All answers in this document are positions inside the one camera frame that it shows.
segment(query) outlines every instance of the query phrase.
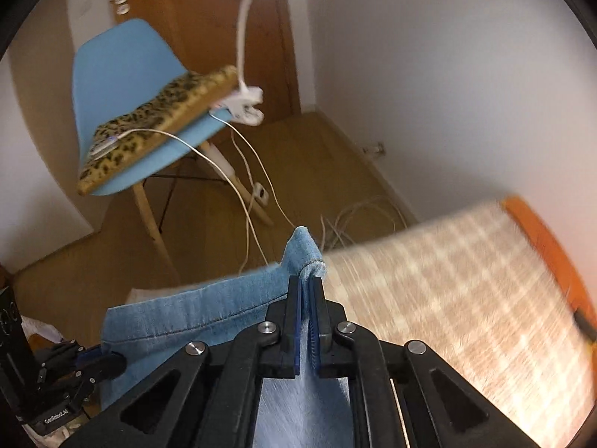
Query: jeans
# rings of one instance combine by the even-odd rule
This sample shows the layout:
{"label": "jeans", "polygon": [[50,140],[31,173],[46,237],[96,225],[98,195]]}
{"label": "jeans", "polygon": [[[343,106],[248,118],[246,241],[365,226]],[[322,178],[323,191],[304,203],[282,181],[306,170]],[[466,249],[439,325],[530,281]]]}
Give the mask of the jeans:
{"label": "jeans", "polygon": [[178,295],[110,308],[102,347],[124,355],[128,366],[120,377],[102,383],[102,407],[120,398],[187,343],[227,342],[264,320],[268,305],[285,297],[291,275],[299,277],[303,288],[300,375],[294,380],[264,379],[254,446],[353,446],[346,380],[317,378],[307,355],[309,295],[305,288],[311,276],[325,275],[325,264],[305,227],[294,231],[280,264]]}

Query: orange edge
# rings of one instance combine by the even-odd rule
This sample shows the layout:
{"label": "orange edge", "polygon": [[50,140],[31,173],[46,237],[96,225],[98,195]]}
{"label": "orange edge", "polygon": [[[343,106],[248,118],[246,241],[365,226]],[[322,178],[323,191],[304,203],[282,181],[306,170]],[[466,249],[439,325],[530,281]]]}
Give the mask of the orange edge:
{"label": "orange edge", "polygon": [[[583,280],[547,225],[520,197],[513,196],[501,202],[502,208],[524,231],[529,242],[541,256],[556,279],[570,309],[580,309],[589,322],[597,328],[597,315]],[[593,392],[597,399],[597,348],[593,347]]]}

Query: checkered fabric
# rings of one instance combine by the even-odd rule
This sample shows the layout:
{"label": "checkered fabric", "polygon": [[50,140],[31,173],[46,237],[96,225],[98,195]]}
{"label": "checkered fabric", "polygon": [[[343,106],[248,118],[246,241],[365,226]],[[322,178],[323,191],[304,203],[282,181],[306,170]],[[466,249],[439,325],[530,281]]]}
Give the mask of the checkered fabric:
{"label": "checkered fabric", "polygon": [[590,349],[554,277],[497,203],[325,255],[328,299],[378,338],[426,342],[541,448],[589,414]]}

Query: chair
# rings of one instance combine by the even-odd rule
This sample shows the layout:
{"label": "chair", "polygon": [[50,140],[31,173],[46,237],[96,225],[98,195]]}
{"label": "chair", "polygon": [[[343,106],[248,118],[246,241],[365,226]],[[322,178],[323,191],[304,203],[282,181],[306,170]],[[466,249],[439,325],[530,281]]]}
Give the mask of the chair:
{"label": "chair", "polygon": [[[80,165],[85,161],[99,125],[131,112],[185,71],[168,44],[141,19],[117,25],[81,46],[75,55],[72,83]],[[225,109],[215,115],[224,120],[231,118]],[[210,147],[207,140],[224,126],[206,114],[187,125],[178,136],[205,151]],[[145,227],[174,272],[174,264],[151,213],[143,181],[187,153],[189,149],[185,145],[168,140],[92,192],[93,195],[111,195],[132,187]],[[231,181],[249,201],[251,194],[238,178],[233,176]],[[256,215],[271,223],[263,209],[258,207]]]}

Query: lamp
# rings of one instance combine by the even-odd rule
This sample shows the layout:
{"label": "lamp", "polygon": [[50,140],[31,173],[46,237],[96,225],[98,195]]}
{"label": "lamp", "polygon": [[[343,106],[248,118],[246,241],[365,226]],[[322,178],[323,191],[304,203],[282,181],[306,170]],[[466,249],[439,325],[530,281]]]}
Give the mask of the lamp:
{"label": "lamp", "polygon": [[247,17],[253,0],[242,0],[238,11],[237,22],[237,70],[239,90],[220,101],[219,107],[226,107],[232,114],[232,121],[249,126],[258,126],[264,115],[256,104],[263,102],[263,90],[256,86],[247,87],[245,83],[245,35],[247,32]]}

